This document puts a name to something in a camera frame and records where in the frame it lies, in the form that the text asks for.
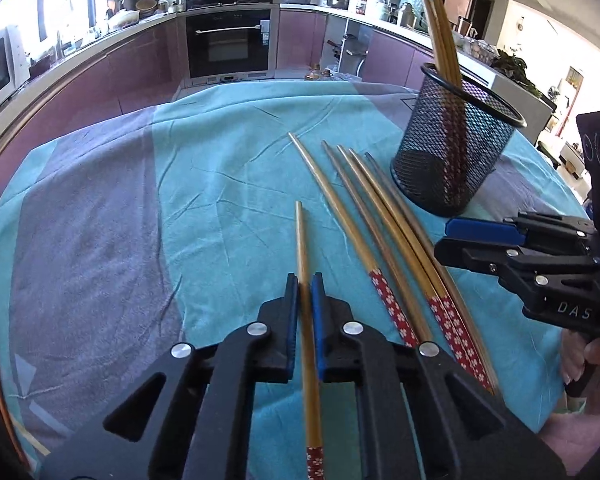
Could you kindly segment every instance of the chopstick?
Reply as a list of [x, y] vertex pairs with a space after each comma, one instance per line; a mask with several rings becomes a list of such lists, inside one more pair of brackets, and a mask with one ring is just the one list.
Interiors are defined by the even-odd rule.
[[[434, 60], [438, 74], [447, 82], [462, 88], [462, 75], [458, 63], [458, 53], [454, 44], [449, 19], [442, 0], [422, 0], [429, 24], [429, 37], [433, 47]], [[444, 193], [446, 202], [462, 200], [466, 185], [466, 116], [464, 101], [450, 92], [444, 92], [441, 104], [443, 108], [443, 127], [446, 136], [446, 156], [444, 158]]]
[[314, 317], [311, 305], [309, 257], [306, 248], [304, 212], [296, 202], [296, 259], [300, 294], [300, 357], [302, 366], [302, 401], [306, 441], [307, 478], [324, 478], [324, 448], [320, 421], [320, 384], [315, 363]]
[[[347, 175], [347, 172], [342, 167], [336, 154], [331, 149], [331, 146], [323, 140], [322, 147], [327, 153], [327, 156], [329, 157], [331, 163], [333, 164], [333, 167], [336, 170], [336, 173], [338, 174], [342, 183], [344, 184], [344, 187], [347, 189], [347, 191], [349, 191], [349, 195], [353, 200], [354, 204], [356, 205], [360, 216], [362, 216], [362, 219], [365, 222], [366, 227], [369, 230], [369, 233], [371, 234], [371, 237], [373, 238], [376, 244], [376, 247], [380, 251], [380, 254], [382, 254], [382, 259], [384, 259], [385, 263], [387, 264], [387, 267], [389, 269], [389, 275], [391, 276], [392, 280], [394, 280], [395, 286], [397, 287], [398, 293], [400, 294], [399, 299], [401, 301], [398, 302], [398, 306], [400, 304], [403, 304], [405, 306], [405, 310], [403, 310], [402, 313], [407, 317], [407, 319], [413, 326], [413, 331], [415, 332], [415, 335], [418, 338], [418, 340], [430, 341], [433, 336], [431, 334], [429, 325], [427, 324], [427, 321], [425, 320], [420, 309], [418, 308], [418, 300], [416, 300], [416, 297], [413, 295], [413, 292], [409, 288], [407, 279], [404, 273], [402, 272], [398, 261], [395, 259], [391, 248], [389, 247], [388, 243], [384, 240], [382, 232], [380, 231], [380, 227], [376, 223], [376, 220], [371, 214], [371, 211], [369, 211], [364, 200], [358, 193], [356, 186], [353, 184], [353, 182], [349, 178], [349, 175]], [[343, 153], [343, 156], [348, 162], [346, 153]]]
[[[400, 215], [400, 211], [398, 206], [395, 205], [394, 200], [380, 186], [378, 180], [364, 161], [353, 150], [349, 150], [349, 153], [359, 166], [362, 175], [370, 183], [374, 194], [377, 193], [376, 198], [380, 197], [383, 206], [377, 206], [378, 212], [384, 224], [392, 233], [400, 252], [403, 252], [405, 260], [427, 297], [431, 310], [443, 329], [445, 338], [454, 352], [458, 364], [470, 370], [482, 386], [493, 393], [493, 385], [487, 375], [486, 368], [482, 364], [482, 359], [478, 358], [478, 350], [473, 342], [472, 334], [469, 333], [462, 316], [459, 315], [459, 312], [457, 313], [455, 304], [449, 298], [445, 285], [440, 280], [422, 245], [418, 242], [418, 239], [404, 217]], [[373, 197], [370, 198], [376, 203], [376, 199]], [[395, 224], [398, 225], [399, 234], [395, 232]]]
[[347, 238], [353, 244], [356, 252], [358, 253], [358, 257], [362, 262], [363, 267], [371, 278], [371, 282], [384, 304], [389, 316], [392, 318], [394, 325], [398, 329], [398, 333], [400, 334], [400, 338], [405, 343], [405, 345], [414, 348], [418, 344], [418, 339], [416, 338], [413, 329], [407, 322], [404, 314], [401, 313], [400, 308], [397, 308], [395, 301], [395, 294], [391, 290], [391, 287], [388, 285], [387, 280], [382, 275], [382, 270], [378, 266], [376, 259], [371, 251], [371, 248], [367, 245], [365, 239], [360, 233], [358, 226], [355, 224], [344, 204], [338, 197], [337, 193], [329, 183], [327, 177], [324, 175], [320, 167], [315, 163], [312, 156], [306, 150], [306, 148], [302, 145], [302, 143], [298, 140], [298, 138], [289, 133], [289, 137], [291, 141], [296, 146], [300, 155], [304, 159], [304, 162], [307, 164], [309, 171], [314, 176], [314, 179], [318, 183], [318, 186], [322, 190], [323, 195], [327, 199], [329, 206], [331, 207], [334, 215], [338, 219], [338, 222], [344, 229], [344, 232], [347, 234]]
[[431, 0], [422, 0], [424, 4], [424, 13], [427, 18], [427, 24], [429, 25], [429, 37], [431, 38], [431, 44], [433, 47], [433, 57], [436, 64], [436, 68], [442, 77], [445, 79], [448, 77], [448, 65], [446, 60], [446, 54], [443, 45], [443, 39], [440, 35], [440, 28], [438, 27], [438, 19], [433, 11]]
[[487, 373], [487, 377], [489, 378], [489, 381], [493, 388], [493, 392], [496, 396], [499, 396], [501, 392], [500, 386], [498, 384], [498, 376], [496, 375], [496, 372], [493, 368], [493, 363], [489, 358], [489, 353], [487, 352], [486, 346], [482, 339], [482, 335], [480, 334], [480, 331], [477, 329], [474, 323], [474, 318], [471, 316], [471, 313], [469, 312], [469, 309], [466, 306], [466, 303], [464, 302], [464, 298], [462, 298], [462, 294], [460, 294], [460, 291], [458, 290], [456, 282], [451, 277], [451, 274], [449, 274], [449, 271], [446, 269], [446, 267], [436, 260], [433, 250], [433, 243], [431, 243], [429, 235], [427, 235], [427, 233], [424, 231], [422, 224], [420, 224], [420, 221], [418, 220], [417, 216], [413, 213], [409, 206], [407, 206], [406, 202], [403, 200], [395, 184], [380, 168], [380, 165], [376, 162], [376, 160], [370, 153], [365, 153], [365, 156], [371, 164], [371, 166], [373, 167], [374, 171], [376, 172], [376, 175], [379, 177], [382, 186], [389, 191], [395, 202], [398, 204], [398, 208], [400, 208], [400, 211], [404, 215], [405, 220], [409, 224], [409, 227], [412, 229], [416, 238], [420, 242], [420, 245], [424, 248], [424, 251], [427, 253], [429, 260], [438, 272], [438, 275], [442, 280], [443, 284], [445, 285], [445, 288], [448, 291], [451, 300], [456, 305], [458, 312], [464, 320], [468, 333], [474, 339], [474, 343], [478, 350], [478, 355], [482, 359], [484, 368]]
[[449, 27], [449, 18], [446, 14], [445, 4], [442, 0], [433, 0], [433, 8], [436, 14], [438, 28], [440, 29], [444, 54], [446, 56], [448, 80], [450, 83], [462, 88], [462, 76], [460, 74], [458, 54], [456, 54], [456, 44], [454, 43], [454, 36]]

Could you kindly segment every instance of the black mesh pen holder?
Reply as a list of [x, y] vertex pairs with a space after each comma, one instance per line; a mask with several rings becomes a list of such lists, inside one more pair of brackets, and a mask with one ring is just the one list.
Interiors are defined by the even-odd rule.
[[391, 173], [424, 210], [455, 216], [465, 210], [516, 128], [525, 119], [487, 87], [465, 76], [462, 88], [422, 67], [424, 83]]

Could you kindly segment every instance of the cabinet handle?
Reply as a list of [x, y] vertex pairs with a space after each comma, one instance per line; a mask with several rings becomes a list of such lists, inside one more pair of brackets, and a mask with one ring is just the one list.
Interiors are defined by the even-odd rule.
[[224, 30], [260, 30], [260, 26], [253, 25], [253, 27], [212, 28], [211, 30], [197, 30], [196, 34], [209, 34], [210, 32], [222, 32]]

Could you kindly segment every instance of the countertop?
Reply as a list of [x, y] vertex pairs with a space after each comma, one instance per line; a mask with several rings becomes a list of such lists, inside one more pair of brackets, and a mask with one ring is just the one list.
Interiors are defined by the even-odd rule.
[[0, 107], [0, 136], [14, 119], [25, 112], [41, 94], [58, 83], [69, 72], [117, 43], [125, 41], [127, 38], [147, 30], [154, 25], [168, 22], [176, 16], [177, 14], [154, 14], [135, 25], [110, 32], [77, 52], [69, 54], [52, 66], [47, 72], [27, 82]]
[[[321, 7], [300, 4], [280, 4], [280, 9], [312, 10], [314, 12], [323, 12], [332, 16], [347, 18], [348, 20], [364, 23], [365, 25], [369, 25], [370, 27], [383, 30], [391, 34], [392, 36], [404, 38], [405, 40], [411, 41], [411, 43], [416, 43], [419, 46], [426, 48], [427, 50], [432, 50], [431, 39], [427, 34], [423, 34], [421, 32], [413, 30], [412, 28], [400, 27], [399, 25], [395, 25], [395, 23], [371, 19], [370, 17], [365, 16], [364, 14], [356, 14], [355, 12], [349, 12], [348, 10], [342, 9], [333, 9], [333, 7]], [[468, 56], [464, 52], [458, 51], [458, 61], [462, 68], [464, 68], [468, 72], [477, 75], [486, 83], [486, 86], [488, 86], [489, 88], [491, 88], [495, 79], [498, 76], [500, 76], [500, 74], [498, 74], [498, 72], [496, 72], [493, 68], [485, 65], [484, 63], [478, 61], [477, 59], [474, 59], [471, 56]]]

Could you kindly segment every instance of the built-in oven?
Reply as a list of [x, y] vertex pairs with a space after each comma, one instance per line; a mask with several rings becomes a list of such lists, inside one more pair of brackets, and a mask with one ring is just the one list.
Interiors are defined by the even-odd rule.
[[188, 86], [273, 77], [277, 14], [262, 7], [218, 7], [185, 17]]

